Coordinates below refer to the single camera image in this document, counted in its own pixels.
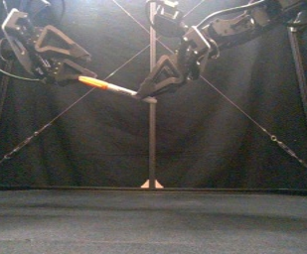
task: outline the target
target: gray mat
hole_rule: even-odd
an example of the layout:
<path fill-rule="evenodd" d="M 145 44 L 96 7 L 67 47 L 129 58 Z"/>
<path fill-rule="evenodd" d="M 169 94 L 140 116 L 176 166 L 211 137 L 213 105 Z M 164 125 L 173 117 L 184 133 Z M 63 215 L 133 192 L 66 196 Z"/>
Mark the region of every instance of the gray mat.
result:
<path fill-rule="evenodd" d="M 307 254 L 307 196 L 0 191 L 0 253 Z"/>

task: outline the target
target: vertical rod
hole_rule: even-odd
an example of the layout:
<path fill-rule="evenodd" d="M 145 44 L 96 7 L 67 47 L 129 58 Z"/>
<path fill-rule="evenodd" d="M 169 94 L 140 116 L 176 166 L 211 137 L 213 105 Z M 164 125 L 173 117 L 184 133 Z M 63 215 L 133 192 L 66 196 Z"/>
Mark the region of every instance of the vertical rod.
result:
<path fill-rule="evenodd" d="M 156 3 L 150 5 L 150 20 L 153 20 L 156 13 Z M 150 70 L 156 65 L 156 31 L 150 27 Z M 156 111 L 157 111 L 157 104 L 149 104 L 149 189 L 156 189 Z"/>
<path fill-rule="evenodd" d="M 300 90 L 302 103 L 303 103 L 306 122 L 307 122 L 307 78 L 306 78 L 306 71 L 303 66 L 303 58 L 300 54 L 300 44 L 299 44 L 298 33 L 300 32 L 298 32 L 296 29 L 294 28 L 288 29 L 290 44 L 291 44 L 292 55 L 295 60 L 299 90 Z"/>

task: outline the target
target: black backdrop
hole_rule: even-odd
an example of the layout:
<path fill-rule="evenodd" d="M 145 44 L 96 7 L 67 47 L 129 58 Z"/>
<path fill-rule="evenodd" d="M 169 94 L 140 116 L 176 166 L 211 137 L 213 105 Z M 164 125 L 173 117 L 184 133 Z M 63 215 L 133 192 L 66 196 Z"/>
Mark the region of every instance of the black backdrop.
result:
<path fill-rule="evenodd" d="M 185 23 L 195 25 L 209 13 L 245 2 L 180 1 L 185 13 L 192 11 Z M 66 1 L 59 24 L 62 1 L 53 3 L 50 12 L 37 15 L 38 24 L 54 16 L 53 24 L 93 55 L 86 67 L 98 78 L 137 90 L 149 73 L 145 1 Z M 177 49 L 177 41 L 161 42 Z M 160 43 L 157 53 L 169 54 Z M 18 63 L 13 71 L 26 75 Z M 307 161 L 294 57 L 287 29 L 278 27 L 221 52 L 204 78 L 158 96 L 158 182 L 169 188 L 307 188 L 307 170 L 217 89 Z M 8 82 L 0 159 L 89 91 L 79 83 Z M 148 116 L 148 104 L 94 90 L 0 166 L 0 185 L 140 187 L 148 179 Z"/>

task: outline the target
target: black plastic part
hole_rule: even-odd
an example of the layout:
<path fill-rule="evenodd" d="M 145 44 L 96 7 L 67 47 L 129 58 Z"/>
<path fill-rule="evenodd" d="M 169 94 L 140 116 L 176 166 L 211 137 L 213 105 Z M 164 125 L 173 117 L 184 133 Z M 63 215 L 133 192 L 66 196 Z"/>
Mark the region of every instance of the black plastic part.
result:
<path fill-rule="evenodd" d="M 65 33 L 49 25 L 43 28 L 35 43 L 37 52 L 46 58 L 70 58 L 90 61 L 89 52 L 65 35 Z"/>
<path fill-rule="evenodd" d="M 173 92 L 183 84 L 185 84 L 185 79 L 177 66 L 176 55 L 162 56 L 140 85 L 136 97 L 144 99 L 164 92 Z"/>

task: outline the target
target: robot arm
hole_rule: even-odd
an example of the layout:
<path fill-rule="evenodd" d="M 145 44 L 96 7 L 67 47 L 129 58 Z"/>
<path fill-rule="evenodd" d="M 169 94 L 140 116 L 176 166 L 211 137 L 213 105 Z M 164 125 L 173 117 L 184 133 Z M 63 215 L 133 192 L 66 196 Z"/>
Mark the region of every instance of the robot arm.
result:
<path fill-rule="evenodd" d="M 140 85 L 136 95 L 140 99 L 175 91 L 189 79 L 197 79 L 208 59 L 217 58 L 220 51 L 251 41 L 307 9 L 307 0 L 251 0 L 244 6 L 213 13 L 197 26 L 187 29 L 176 1 L 150 0 L 148 5 L 152 2 L 157 3 L 152 26 L 161 35 L 180 37 L 181 46 L 175 54 L 162 56 L 157 62 Z M 235 18 L 221 18 L 235 13 L 239 13 Z"/>

